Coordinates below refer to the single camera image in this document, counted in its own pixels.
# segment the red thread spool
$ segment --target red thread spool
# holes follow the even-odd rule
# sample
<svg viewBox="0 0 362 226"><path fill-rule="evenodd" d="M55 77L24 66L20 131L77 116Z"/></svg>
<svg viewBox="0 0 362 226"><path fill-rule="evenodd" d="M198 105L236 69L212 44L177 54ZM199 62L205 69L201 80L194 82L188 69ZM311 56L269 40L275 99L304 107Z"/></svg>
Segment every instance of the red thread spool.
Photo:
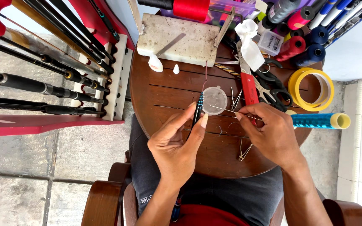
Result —
<svg viewBox="0 0 362 226"><path fill-rule="evenodd" d="M314 19L314 17L314 9L310 6L305 6L290 17L287 21L287 25L292 30L298 30L310 20Z"/></svg>
<svg viewBox="0 0 362 226"><path fill-rule="evenodd" d="M197 21L204 21L208 14L210 0L174 0L173 13Z"/></svg>
<svg viewBox="0 0 362 226"><path fill-rule="evenodd" d="M280 53L275 56L277 61L285 61L305 51L305 41L301 36L291 37L280 47Z"/></svg>

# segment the needle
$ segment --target needle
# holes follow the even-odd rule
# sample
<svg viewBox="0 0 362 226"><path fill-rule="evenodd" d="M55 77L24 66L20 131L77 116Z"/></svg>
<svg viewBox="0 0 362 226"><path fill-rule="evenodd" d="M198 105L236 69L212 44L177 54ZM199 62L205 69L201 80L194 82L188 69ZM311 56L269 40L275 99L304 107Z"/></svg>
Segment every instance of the needle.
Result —
<svg viewBox="0 0 362 226"><path fill-rule="evenodd" d="M263 121L263 120L260 120L260 119L257 119L257 118L251 117L251 116L247 116L247 117L250 117L250 118L253 118L253 119L256 119L256 120L259 120L259 121Z"/></svg>

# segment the tape roll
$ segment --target tape roll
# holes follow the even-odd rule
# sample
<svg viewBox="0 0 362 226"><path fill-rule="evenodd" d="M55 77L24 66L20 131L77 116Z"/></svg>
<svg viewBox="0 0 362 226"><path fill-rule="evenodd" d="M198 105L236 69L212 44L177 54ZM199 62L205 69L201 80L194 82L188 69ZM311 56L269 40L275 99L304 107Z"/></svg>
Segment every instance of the tape roll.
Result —
<svg viewBox="0 0 362 226"><path fill-rule="evenodd" d="M303 78L309 74L314 75L321 85L319 97L313 103L308 103L300 96L299 86ZM329 76L321 70L312 68L301 68L296 70L288 81L288 92L291 94L294 103L308 111L320 111L327 108L333 100L335 88Z"/></svg>

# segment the black thread spool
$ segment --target black thread spool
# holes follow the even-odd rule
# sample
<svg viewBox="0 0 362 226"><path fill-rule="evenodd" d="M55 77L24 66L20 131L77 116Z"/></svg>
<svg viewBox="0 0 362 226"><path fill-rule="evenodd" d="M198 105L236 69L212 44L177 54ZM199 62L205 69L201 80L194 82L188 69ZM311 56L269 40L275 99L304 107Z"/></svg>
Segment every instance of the black thread spool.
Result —
<svg viewBox="0 0 362 226"><path fill-rule="evenodd" d="M139 5L173 10L174 0L138 0Z"/></svg>

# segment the right hand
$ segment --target right hand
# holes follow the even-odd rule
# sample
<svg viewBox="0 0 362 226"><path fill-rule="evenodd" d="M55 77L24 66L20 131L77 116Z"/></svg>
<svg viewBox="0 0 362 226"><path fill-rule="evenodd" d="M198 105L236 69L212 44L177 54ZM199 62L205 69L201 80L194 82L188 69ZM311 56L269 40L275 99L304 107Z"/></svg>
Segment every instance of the right hand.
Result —
<svg viewBox="0 0 362 226"><path fill-rule="evenodd" d="M251 123L252 119L245 116L247 113L261 117L265 125L256 128ZM236 117L252 144L283 169L303 159L294 134L293 120L288 114L261 102L244 106L236 112Z"/></svg>

